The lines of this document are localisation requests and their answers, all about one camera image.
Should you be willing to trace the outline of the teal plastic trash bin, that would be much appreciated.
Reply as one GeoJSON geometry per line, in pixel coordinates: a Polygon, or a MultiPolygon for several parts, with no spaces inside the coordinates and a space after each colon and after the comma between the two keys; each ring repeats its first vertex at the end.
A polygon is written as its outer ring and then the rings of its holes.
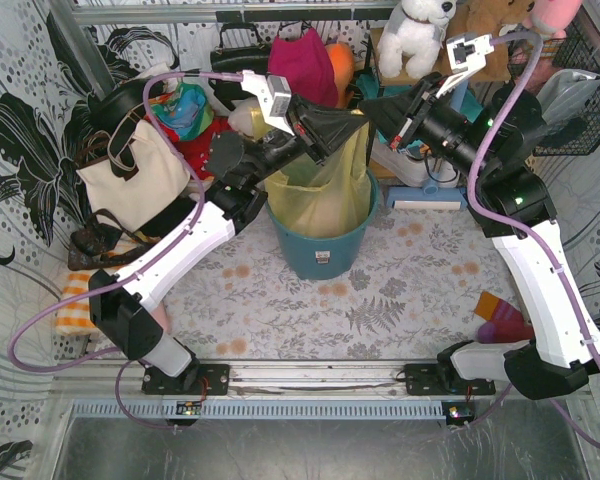
{"type": "Polygon", "coordinates": [[[379,185],[370,169],[370,203],[367,218],[354,230],[337,237],[314,238],[299,235],[283,226],[268,203],[265,211],[273,222],[282,256],[302,280],[330,280],[349,271],[358,257],[365,233],[379,207],[379,185]]]}

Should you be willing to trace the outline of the pink sponge block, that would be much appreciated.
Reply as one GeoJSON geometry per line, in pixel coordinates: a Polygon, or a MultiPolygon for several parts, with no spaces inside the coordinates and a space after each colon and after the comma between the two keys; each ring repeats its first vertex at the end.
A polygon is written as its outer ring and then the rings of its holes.
{"type": "Polygon", "coordinates": [[[160,302],[156,306],[156,308],[151,312],[151,315],[167,334],[171,333],[172,323],[163,302],[160,302]]]}

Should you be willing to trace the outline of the yellow translucent trash bag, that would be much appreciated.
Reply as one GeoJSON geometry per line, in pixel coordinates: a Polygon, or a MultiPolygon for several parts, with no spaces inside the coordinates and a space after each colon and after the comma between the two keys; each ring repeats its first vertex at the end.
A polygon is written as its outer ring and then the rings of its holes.
{"type": "Polygon", "coordinates": [[[304,154],[265,179],[275,219],[311,238],[338,237],[359,227],[371,204],[368,137],[369,127],[363,125],[324,164],[304,154]]]}

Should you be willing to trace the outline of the pink plush toy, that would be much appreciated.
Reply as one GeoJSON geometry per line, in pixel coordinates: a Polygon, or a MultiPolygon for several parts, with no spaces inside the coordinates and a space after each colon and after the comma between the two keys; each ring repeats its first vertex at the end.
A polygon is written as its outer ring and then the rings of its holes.
{"type": "Polygon", "coordinates": [[[581,0],[537,0],[522,25],[544,39],[564,39],[581,5],[581,0]]]}

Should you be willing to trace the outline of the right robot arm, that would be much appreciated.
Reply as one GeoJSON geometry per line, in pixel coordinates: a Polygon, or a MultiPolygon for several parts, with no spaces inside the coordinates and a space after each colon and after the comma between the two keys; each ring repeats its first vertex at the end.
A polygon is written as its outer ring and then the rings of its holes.
{"type": "Polygon", "coordinates": [[[431,74],[406,92],[359,107],[396,146],[421,141],[465,176],[469,211],[504,259],[533,336],[453,345],[437,356],[438,376],[450,387],[505,381],[531,400],[571,394],[600,373],[600,331],[565,258],[547,187],[525,164],[530,141],[546,127],[540,104],[515,84],[469,121],[445,100],[444,85],[431,74]]]}

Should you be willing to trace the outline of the orange plush toy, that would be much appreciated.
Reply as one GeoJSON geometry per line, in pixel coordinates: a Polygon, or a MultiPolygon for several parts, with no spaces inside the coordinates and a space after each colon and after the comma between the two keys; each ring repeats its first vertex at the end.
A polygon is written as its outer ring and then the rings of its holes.
{"type": "Polygon", "coordinates": [[[348,88],[354,77],[354,55],[351,48],[345,43],[328,44],[326,50],[334,71],[334,83],[338,93],[336,107],[344,108],[351,97],[348,88]]]}

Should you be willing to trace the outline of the white plush dog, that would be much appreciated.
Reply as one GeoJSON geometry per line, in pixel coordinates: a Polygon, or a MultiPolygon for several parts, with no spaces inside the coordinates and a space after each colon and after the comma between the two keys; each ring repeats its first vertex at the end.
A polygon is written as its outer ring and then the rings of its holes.
{"type": "Polygon", "coordinates": [[[378,42],[381,75],[396,78],[404,71],[419,80],[431,73],[455,13],[456,1],[399,1],[378,42]]]}

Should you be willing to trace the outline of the brown teddy bear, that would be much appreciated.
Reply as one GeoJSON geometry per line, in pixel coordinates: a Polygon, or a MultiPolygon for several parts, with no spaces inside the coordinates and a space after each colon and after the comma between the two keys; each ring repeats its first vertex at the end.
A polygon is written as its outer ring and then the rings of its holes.
{"type": "MultiPolygon", "coordinates": [[[[520,24],[534,4],[531,0],[471,0],[457,4],[456,13],[447,27],[446,39],[465,33],[476,36],[491,34],[497,38],[504,26],[520,24]]],[[[508,47],[497,45],[494,52],[486,57],[485,68],[472,79],[506,82],[510,79],[508,62],[508,47]]]]}

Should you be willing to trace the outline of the aluminium front rail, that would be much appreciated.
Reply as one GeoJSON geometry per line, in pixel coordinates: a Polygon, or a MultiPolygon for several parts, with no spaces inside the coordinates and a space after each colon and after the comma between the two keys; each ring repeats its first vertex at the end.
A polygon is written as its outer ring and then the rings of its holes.
{"type": "Polygon", "coordinates": [[[153,368],[121,359],[93,360],[53,375],[53,388],[75,395],[105,395],[119,381],[120,393],[138,397],[154,393],[165,397],[197,396],[204,386],[209,396],[352,398],[415,396],[436,398],[470,393],[491,396],[505,386],[477,383],[470,387],[450,383],[433,360],[203,360],[187,390],[177,380],[162,380],[153,368]]]}

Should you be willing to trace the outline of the silver foil pouch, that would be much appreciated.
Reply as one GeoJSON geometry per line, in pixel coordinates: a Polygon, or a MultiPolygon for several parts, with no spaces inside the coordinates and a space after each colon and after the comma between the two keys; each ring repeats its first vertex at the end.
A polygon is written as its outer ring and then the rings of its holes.
{"type": "Polygon", "coordinates": [[[600,87],[600,74],[581,69],[561,69],[544,84],[536,98],[548,127],[577,116],[600,87]]]}

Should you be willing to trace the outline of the white plush lamb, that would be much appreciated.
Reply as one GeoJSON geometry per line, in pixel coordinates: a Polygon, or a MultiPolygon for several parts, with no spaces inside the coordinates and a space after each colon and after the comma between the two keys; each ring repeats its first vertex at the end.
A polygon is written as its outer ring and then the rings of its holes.
{"type": "Polygon", "coordinates": [[[258,99],[254,97],[243,100],[230,113],[228,123],[234,131],[254,140],[261,139],[269,130],[258,99]]]}

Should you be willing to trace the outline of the cream canvas tote bag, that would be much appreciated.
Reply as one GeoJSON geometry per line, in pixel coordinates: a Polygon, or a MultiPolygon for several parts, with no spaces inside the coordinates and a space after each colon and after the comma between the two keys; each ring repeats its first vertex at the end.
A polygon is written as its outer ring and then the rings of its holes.
{"type": "Polygon", "coordinates": [[[137,230],[162,212],[187,186],[190,173],[149,122],[136,124],[129,145],[134,166],[116,174],[109,158],[77,170],[93,211],[105,209],[128,230],[137,230]]]}

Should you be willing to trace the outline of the white sneakers pair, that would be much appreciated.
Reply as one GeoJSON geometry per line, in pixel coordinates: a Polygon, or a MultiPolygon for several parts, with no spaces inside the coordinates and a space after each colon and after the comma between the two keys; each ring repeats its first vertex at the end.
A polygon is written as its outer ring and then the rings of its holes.
{"type": "Polygon", "coordinates": [[[453,188],[460,179],[451,164],[441,158],[426,154],[424,158],[417,159],[406,153],[393,151],[381,142],[373,144],[371,159],[410,187],[422,187],[434,176],[441,188],[453,188]]]}

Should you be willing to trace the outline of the purple orange sock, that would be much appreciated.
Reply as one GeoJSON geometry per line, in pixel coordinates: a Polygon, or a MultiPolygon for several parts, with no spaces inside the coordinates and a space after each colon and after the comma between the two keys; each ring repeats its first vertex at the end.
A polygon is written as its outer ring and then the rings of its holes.
{"type": "Polygon", "coordinates": [[[533,327],[522,313],[489,292],[481,293],[474,313],[484,320],[476,333],[479,343],[514,343],[534,338],[533,327]]]}

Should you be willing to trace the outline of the light blue floor squeegee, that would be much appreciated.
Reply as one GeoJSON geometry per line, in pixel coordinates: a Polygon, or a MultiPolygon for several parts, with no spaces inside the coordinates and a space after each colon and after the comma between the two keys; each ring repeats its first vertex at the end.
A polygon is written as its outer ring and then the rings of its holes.
{"type": "MultiPolygon", "coordinates": [[[[406,153],[417,159],[431,154],[428,146],[420,141],[409,143],[406,147],[393,150],[406,153]]],[[[391,187],[386,196],[386,205],[402,209],[462,210],[466,207],[463,189],[458,183],[453,188],[441,188],[436,177],[432,176],[422,187],[391,187]]]]}

